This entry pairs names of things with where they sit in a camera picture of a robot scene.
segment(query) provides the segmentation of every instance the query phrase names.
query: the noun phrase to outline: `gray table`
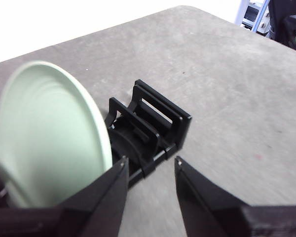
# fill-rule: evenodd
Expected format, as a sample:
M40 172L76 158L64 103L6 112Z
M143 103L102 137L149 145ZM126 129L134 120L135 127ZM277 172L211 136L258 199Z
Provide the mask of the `gray table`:
M249 204L296 204L296 51L178 6L2 62L0 93L29 60L70 72L103 116L144 80L193 115L191 165ZM129 191L119 235L186 235L173 159Z

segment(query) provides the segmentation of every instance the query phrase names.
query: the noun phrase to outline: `table surface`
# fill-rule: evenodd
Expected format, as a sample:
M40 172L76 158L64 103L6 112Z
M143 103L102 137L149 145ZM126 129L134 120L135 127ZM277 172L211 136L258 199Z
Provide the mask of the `table surface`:
M296 51L178 6L2 62L0 93L30 60L70 72L103 117L142 79L193 116L192 166L249 204L296 204ZM129 191L119 236L186 236L173 159Z

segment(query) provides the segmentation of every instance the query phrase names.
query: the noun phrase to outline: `black plastic holder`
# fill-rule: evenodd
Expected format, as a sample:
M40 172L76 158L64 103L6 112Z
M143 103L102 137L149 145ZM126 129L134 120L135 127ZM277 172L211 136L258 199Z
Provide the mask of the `black plastic holder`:
M191 115L141 80L135 81L128 107L110 99L105 124L113 162L129 158L129 187L182 148L191 119Z

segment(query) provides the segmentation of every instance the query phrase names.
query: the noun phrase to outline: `white wall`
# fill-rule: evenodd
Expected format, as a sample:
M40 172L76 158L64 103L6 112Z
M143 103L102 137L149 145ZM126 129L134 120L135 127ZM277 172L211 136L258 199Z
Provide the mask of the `white wall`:
M230 22L241 0L0 0L0 62L177 5Z

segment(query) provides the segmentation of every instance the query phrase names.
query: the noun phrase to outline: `plate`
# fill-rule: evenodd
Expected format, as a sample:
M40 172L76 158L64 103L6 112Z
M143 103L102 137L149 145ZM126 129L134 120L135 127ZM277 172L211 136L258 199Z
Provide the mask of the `plate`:
M35 61L11 76L0 99L0 177L12 205L57 205L111 166L102 115L72 75Z

